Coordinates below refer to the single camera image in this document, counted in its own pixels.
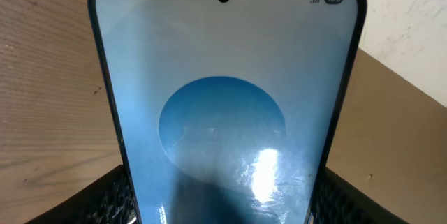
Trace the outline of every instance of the phone bezel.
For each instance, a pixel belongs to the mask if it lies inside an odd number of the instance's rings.
[[[104,53],[104,48],[103,48],[103,41],[101,38],[101,32],[99,29],[98,17],[96,15],[96,0],[87,0],[87,7],[89,10],[91,25],[92,25],[92,29],[93,29],[93,35],[94,35],[94,38],[96,41],[96,49],[97,49],[98,55],[99,55],[99,61],[101,64],[101,70],[102,70],[103,78],[104,78],[104,82],[105,82],[105,88],[106,88],[107,95],[108,95],[109,106],[110,106],[110,110],[112,112],[113,124],[115,126],[115,132],[117,134],[119,150],[121,152],[123,165],[126,170],[126,174],[129,177],[133,192],[135,193],[135,190],[133,187],[131,171],[129,168],[129,163],[127,161],[126,148],[124,146],[124,140],[122,137],[121,126],[119,124],[119,117],[118,117],[117,108],[115,105],[115,98],[113,96],[112,85],[110,82],[107,61],[105,59],[105,53]],[[357,7],[358,7],[357,18],[356,18],[356,23],[354,26],[353,36],[351,38],[351,44],[349,45],[348,56],[346,58],[346,63],[344,65],[342,80],[340,82],[339,90],[337,93],[337,99],[335,102],[334,110],[332,111],[332,116],[331,116],[330,125],[329,125],[329,129],[328,129],[328,134],[326,135],[323,153],[321,154],[320,164],[318,165],[316,181],[315,181],[314,187],[312,188],[312,196],[311,196],[309,206],[307,209],[305,223],[309,221],[309,217],[310,217],[310,213],[311,213],[311,206],[313,204],[314,197],[315,197],[315,188],[316,188],[315,185],[319,183],[321,174],[322,174],[322,172],[324,172],[325,164],[327,162],[328,155],[329,155],[330,146],[332,144],[332,139],[334,137],[335,129],[337,127],[338,118],[339,118],[340,112],[342,110],[344,96],[346,94],[346,89],[348,87],[349,77],[351,75],[353,63],[356,58],[358,43],[360,41],[363,24],[365,22],[366,10],[367,10],[367,0],[357,0]],[[136,197],[134,198],[134,204],[135,204],[135,212],[136,212],[137,218],[139,220],[141,220],[140,211],[138,208],[138,201],[136,200]]]

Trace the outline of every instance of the brown surface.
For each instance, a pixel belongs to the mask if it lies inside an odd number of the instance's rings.
[[[328,167],[410,223],[447,220],[447,108],[359,50]]]
[[[0,0],[0,223],[121,163],[85,1]],[[328,166],[412,223],[445,220],[446,114],[360,54]]]

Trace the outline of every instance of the smartphone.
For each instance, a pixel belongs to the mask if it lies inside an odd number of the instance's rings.
[[[306,223],[366,0],[88,0],[141,223]]]

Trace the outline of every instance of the white surface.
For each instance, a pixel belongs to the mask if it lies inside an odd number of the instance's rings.
[[[447,106],[447,0],[368,0],[360,47]]]
[[[251,222],[302,222],[356,0],[336,6],[310,0],[96,0],[96,10],[143,223],[203,223],[216,211],[216,199],[207,198],[216,189],[209,191],[204,181],[222,186],[224,198]],[[270,95],[284,116],[285,138],[242,141],[253,139],[255,127],[239,142],[220,140],[213,136],[216,126],[206,134],[220,141],[192,148],[192,139],[183,145],[189,148],[175,151],[206,162],[194,161],[190,169],[167,157],[159,139],[163,106],[184,85],[211,76],[236,77]],[[200,128],[185,127],[185,135],[188,130]]]

